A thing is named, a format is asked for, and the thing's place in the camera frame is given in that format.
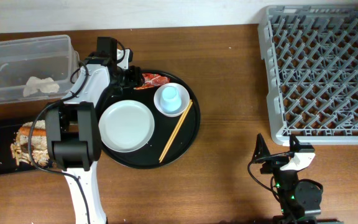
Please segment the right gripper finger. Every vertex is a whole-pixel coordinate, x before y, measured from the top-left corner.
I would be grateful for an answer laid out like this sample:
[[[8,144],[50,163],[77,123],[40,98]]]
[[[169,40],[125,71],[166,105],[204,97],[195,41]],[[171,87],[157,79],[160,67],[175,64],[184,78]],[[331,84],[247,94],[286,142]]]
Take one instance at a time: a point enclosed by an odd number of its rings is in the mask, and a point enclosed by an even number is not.
[[[290,151],[291,152],[313,152],[313,146],[307,142],[300,142],[294,135],[290,135]]]
[[[252,162],[262,163],[268,156],[270,156],[270,151],[265,143],[263,136],[259,133],[256,139]]]

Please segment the red snack wrapper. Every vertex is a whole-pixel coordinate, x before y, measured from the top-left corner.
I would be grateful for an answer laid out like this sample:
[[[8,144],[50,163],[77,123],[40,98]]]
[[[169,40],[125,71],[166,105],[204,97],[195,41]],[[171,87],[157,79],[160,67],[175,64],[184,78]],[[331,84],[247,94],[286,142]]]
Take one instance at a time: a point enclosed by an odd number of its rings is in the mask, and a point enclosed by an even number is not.
[[[143,84],[135,87],[135,90],[143,90],[170,83],[170,79],[168,77],[161,76],[156,73],[143,73],[142,78],[144,79]]]

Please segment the grey-white plate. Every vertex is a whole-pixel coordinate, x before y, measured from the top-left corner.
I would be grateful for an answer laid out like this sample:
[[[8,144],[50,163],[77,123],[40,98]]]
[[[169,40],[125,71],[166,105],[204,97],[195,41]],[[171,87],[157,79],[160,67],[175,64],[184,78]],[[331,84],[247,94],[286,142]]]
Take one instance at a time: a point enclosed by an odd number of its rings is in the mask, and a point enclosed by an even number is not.
[[[104,145],[115,152],[134,152],[145,146],[154,133],[155,120],[139,101],[123,100],[101,115],[99,130]]]

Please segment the white tissue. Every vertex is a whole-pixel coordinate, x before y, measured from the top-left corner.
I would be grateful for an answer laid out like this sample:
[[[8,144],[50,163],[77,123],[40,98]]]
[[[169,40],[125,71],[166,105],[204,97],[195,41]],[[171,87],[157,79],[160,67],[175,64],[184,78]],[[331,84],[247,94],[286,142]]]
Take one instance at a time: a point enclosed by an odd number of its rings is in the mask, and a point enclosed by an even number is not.
[[[30,77],[25,84],[23,90],[23,97],[33,95],[40,91],[41,93],[57,93],[60,89],[59,84],[55,83],[52,78],[40,79],[37,77]]]

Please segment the orange carrot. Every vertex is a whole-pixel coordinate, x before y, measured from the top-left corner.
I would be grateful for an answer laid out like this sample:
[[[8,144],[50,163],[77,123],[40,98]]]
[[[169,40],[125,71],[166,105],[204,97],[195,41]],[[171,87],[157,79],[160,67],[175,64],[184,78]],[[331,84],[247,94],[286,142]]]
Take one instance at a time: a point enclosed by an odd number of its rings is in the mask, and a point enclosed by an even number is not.
[[[26,135],[28,136],[30,134],[31,128],[30,127],[20,127],[19,132],[22,135]],[[34,128],[34,130],[32,131],[32,135],[33,136],[46,136],[46,130],[45,129],[37,129]]]

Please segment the rice and peanut scraps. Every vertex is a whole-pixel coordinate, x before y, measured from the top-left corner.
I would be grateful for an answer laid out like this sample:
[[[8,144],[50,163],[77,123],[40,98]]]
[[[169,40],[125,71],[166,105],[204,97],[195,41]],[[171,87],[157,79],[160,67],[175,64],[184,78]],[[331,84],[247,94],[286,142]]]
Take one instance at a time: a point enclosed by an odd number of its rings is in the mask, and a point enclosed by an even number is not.
[[[19,128],[18,132],[16,132],[16,138],[14,142],[10,145],[12,157],[16,160],[17,165],[19,165],[20,162],[33,165],[28,151],[28,136],[31,126],[32,122],[23,124]],[[39,120],[35,124],[31,138],[31,148],[33,160],[39,166],[47,166],[49,162],[49,155],[44,120]]]

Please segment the brown food lump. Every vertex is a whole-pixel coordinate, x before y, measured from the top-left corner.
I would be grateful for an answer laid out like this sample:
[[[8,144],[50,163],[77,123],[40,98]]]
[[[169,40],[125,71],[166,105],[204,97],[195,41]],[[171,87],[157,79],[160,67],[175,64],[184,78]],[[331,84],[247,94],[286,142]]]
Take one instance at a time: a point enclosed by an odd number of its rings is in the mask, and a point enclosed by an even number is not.
[[[29,151],[28,151],[28,144],[27,144],[27,143],[21,145],[21,151],[22,151],[23,153],[26,153],[26,154],[29,153]]]

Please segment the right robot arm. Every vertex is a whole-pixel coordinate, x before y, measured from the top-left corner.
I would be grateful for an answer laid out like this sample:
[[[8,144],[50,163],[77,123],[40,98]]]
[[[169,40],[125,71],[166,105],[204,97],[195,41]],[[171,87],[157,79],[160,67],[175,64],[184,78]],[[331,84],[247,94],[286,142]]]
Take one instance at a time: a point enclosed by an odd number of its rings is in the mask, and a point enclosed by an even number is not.
[[[290,149],[287,152],[271,154],[263,136],[259,133],[252,159],[247,165],[251,178],[272,193],[280,204],[281,216],[274,216],[273,222],[286,223],[339,223],[339,220],[318,220],[323,198],[323,185],[311,179],[299,179],[298,173],[307,168],[315,157],[315,149],[309,143],[300,142],[295,135],[290,136]],[[270,185],[259,181],[250,169],[253,164],[261,164],[261,174],[270,174]]]

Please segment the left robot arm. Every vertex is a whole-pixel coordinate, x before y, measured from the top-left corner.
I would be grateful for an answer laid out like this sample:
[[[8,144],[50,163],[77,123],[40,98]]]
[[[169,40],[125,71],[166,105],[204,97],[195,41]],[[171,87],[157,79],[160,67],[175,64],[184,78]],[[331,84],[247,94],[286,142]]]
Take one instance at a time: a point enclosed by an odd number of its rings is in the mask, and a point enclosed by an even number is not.
[[[97,181],[102,140],[98,113],[110,92],[143,84],[131,49],[99,50],[79,63],[69,93],[45,108],[48,154],[70,189],[76,223],[107,223]]]

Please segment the grey dishwasher rack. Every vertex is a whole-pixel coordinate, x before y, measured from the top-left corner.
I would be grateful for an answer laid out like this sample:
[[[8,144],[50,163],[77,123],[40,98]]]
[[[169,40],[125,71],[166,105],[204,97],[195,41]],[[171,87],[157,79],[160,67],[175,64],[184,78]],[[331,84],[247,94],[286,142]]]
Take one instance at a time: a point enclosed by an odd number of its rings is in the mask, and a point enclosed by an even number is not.
[[[272,140],[358,145],[358,5],[269,6],[258,34]]]

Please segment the white bowl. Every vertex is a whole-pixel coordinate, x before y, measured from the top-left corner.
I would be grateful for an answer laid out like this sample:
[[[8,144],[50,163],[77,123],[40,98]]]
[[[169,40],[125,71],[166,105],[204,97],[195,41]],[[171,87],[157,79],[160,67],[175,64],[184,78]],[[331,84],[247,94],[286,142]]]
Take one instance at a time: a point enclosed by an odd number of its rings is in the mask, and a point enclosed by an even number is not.
[[[180,94],[180,98],[181,98],[180,108],[174,112],[171,112],[171,113],[164,112],[164,110],[160,106],[160,97],[161,97],[162,90],[167,86],[174,86],[178,90],[178,92]],[[159,87],[157,89],[157,91],[154,94],[155,107],[159,110],[159,112],[161,112],[163,115],[168,116],[168,117],[177,117],[177,116],[181,115],[185,111],[185,109],[189,105],[189,103],[190,103],[190,94],[188,93],[188,91],[186,90],[186,88],[184,86],[182,86],[178,83],[167,83],[165,85],[162,85],[161,87]]]

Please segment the light blue cup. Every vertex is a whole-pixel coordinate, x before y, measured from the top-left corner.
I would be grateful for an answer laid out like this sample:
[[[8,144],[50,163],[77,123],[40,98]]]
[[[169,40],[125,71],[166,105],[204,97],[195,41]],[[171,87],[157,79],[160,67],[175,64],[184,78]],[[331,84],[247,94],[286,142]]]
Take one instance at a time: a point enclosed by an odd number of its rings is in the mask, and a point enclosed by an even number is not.
[[[174,112],[180,108],[180,94],[174,86],[167,86],[162,90],[160,97],[160,106],[166,113]]]

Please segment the round black serving tray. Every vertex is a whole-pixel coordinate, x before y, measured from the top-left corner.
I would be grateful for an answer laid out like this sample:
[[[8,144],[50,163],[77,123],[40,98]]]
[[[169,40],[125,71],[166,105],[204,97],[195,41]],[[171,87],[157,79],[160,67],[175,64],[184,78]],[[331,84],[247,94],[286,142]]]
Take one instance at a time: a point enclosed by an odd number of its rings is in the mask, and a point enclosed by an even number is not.
[[[98,117],[100,117],[108,106],[121,100],[135,100],[148,107],[154,117],[155,129],[146,145],[134,152],[114,152],[107,146],[103,147],[103,151],[124,166],[135,169],[155,169],[174,162],[191,147],[200,129],[201,112],[192,89],[179,77],[161,70],[143,70],[142,73],[153,73],[168,77],[171,83],[178,83],[184,86],[190,94],[190,99],[193,101],[180,130],[175,136],[162,162],[159,162],[159,157],[180,118],[170,118],[158,111],[154,105],[154,94],[157,91],[156,87],[144,90],[126,88],[119,96],[114,96],[109,90],[106,90],[96,105],[96,112]]]

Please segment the clear plastic bin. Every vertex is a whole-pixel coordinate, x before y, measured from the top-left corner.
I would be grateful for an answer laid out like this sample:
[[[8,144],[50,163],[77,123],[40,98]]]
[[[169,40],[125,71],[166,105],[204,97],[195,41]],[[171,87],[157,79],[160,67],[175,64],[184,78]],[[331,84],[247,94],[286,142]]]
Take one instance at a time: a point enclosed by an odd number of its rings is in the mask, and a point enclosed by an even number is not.
[[[73,82],[79,55],[68,35],[53,35],[0,42],[0,104],[61,98]],[[23,97],[30,77],[52,78],[57,93],[37,93]]]

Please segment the black rectangular tray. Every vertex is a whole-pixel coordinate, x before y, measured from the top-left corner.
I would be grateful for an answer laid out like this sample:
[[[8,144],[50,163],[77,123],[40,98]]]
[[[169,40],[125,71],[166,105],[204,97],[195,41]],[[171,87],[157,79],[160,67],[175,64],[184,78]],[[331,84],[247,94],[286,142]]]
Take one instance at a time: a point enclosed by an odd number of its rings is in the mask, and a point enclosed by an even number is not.
[[[25,123],[33,122],[33,120],[32,117],[0,120],[0,175],[36,170],[34,166],[25,162],[16,164],[10,150],[10,145],[14,142],[14,137],[19,128]]]

